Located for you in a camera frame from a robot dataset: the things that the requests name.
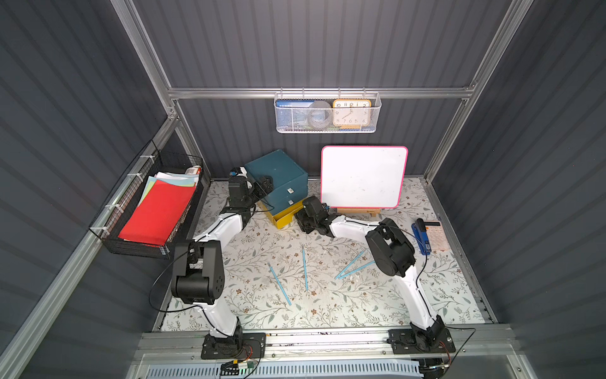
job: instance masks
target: white wire basket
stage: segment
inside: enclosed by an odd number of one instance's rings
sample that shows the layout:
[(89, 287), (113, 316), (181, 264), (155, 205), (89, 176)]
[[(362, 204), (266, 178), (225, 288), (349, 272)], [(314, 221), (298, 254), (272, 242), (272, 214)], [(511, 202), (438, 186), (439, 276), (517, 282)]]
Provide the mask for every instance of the white wire basket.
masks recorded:
[(378, 92), (276, 92), (279, 133), (374, 133), (381, 110)]

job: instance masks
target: black mounting plate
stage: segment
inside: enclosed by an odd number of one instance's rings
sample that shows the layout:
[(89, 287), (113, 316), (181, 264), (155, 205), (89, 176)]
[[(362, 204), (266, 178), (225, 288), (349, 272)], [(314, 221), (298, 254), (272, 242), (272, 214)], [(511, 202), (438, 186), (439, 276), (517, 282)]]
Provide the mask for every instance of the black mounting plate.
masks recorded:
[[(394, 354), (427, 354), (427, 353), (446, 353), (446, 350), (442, 346), (438, 346), (435, 349), (430, 351), (422, 351), (417, 349), (415, 344), (415, 333), (412, 329), (390, 329), (387, 331), (389, 333), (389, 338), (392, 340), (402, 341), (404, 344), (400, 343), (392, 343), (391, 349)], [(455, 352), (455, 344), (453, 342), (452, 337), (450, 336), (450, 331), (447, 328), (444, 328), (442, 332), (438, 335), (438, 341), (444, 342), (446, 345), (446, 349), (449, 353)]]
[(249, 345), (253, 348), (253, 355), (251, 358), (259, 359), (265, 356), (265, 333), (243, 333), (242, 344), (244, 348), (240, 352), (235, 354), (235, 346), (228, 343), (217, 342), (216, 347), (213, 348), (209, 341), (210, 335), (207, 334), (204, 337), (204, 345), (202, 347), (202, 353), (200, 354), (201, 359), (238, 359), (244, 360), (250, 353)]

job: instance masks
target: floral table surface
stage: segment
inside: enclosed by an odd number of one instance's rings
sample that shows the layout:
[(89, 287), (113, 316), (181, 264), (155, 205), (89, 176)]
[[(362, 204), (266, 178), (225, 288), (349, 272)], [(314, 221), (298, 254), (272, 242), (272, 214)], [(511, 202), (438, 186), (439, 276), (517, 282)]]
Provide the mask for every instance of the floral table surface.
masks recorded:
[[(318, 193), (319, 181), (310, 181), (309, 195)], [(196, 232), (202, 232), (214, 222), (227, 196), (227, 182), (212, 183)], [(367, 221), (389, 217), (409, 232), (413, 219), (436, 219), (417, 178), (404, 180), (397, 208), (385, 209), (374, 218), (367, 214), (354, 217)], [(425, 257), (419, 253), (417, 244), (413, 245), (420, 270)], [(309, 290), (305, 290), (303, 250)], [(335, 279), (361, 252), (364, 254), (350, 270), (373, 260), (365, 244), (328, 238), (317, 232), (306, 235), (295, 221), (278, 230), (263, 213), (257, 213), (223, 251), (226, 274), (223, 296), (248, 330), (408, 324), (408, 310), (393, 278), (384, 275), (375, 265), (347, 278)], [(268, 265), (274, 268), (292, 305), (288, 305)], [(450, 250), (428, 256), (419, 282), (445, 323), (484, 323)], [(183, 307), (179, 299), (171, 299), (169, 310)], [(208, 328), (195, 309), (167, 314), (161, 328), (164, 331), (201, 329)]]

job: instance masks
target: analog clock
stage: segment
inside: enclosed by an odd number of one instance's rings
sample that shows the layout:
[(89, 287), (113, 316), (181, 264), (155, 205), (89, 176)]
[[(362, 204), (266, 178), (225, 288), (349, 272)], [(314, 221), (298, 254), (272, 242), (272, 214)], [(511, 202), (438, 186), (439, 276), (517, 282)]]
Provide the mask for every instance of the analog clock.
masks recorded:
[(341, 129), (360, 129), (370, 124), (370, 100), (337, 99), (333, 102), (333, 125)]

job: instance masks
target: whiteboard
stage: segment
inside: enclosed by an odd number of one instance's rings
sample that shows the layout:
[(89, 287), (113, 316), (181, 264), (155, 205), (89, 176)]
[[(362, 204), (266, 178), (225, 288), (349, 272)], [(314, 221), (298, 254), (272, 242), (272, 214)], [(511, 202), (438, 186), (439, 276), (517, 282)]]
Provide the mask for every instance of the whiteboard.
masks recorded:
[(407, 157), (404, 146), (325, 146), (320, 200), (330, 207), (395, 208)]

